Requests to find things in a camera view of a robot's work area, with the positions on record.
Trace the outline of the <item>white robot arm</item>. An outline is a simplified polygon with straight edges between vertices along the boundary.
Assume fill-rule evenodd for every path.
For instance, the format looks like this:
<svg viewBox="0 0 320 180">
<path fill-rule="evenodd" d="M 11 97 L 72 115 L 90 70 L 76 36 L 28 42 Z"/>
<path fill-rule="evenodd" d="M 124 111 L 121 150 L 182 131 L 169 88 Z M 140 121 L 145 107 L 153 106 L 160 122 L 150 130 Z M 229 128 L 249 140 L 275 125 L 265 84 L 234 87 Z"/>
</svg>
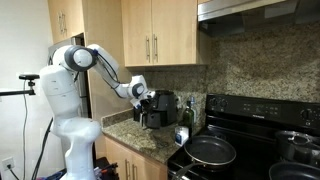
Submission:
<svg viewBox="0 0 320 180">
<path fill-rule="evenodd" d="M 155 93 L 148 89 L 143 76 L 135 75 L 129 83 L 117 79 L 119 65 L 101 46 L 66 45 L 58 48 L 53 63 L 40 70 L 40 83 L 53 111 L 51 132 L 69 144 L 65 152 L 66 174 L 60 180 L 97 180 L 92 145 L 101 134 L 101 125 L 79 115 L 80 95 L 73 74 L 94 69 L 115 91 L 138 108 Z"/>
</svg>

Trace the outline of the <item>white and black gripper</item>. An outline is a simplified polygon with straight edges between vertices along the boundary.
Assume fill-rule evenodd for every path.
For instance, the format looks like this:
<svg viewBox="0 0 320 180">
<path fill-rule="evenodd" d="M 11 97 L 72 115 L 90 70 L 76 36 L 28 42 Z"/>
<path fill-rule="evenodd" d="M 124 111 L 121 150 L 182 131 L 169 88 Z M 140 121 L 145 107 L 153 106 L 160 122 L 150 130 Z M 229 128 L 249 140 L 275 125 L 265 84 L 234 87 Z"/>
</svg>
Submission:
<svg viewBox="0 0 320 180">
<path fill-rule="evenodd" d="M 134 108 L 139 108 L 141 106 L 142 100 L 151 99 L 155 96 L 155 91 L 147 91 L 146 93 L 142 93 L 141 95 L 134 97 L 130 100 L 130 103 Z"/>
</svg>

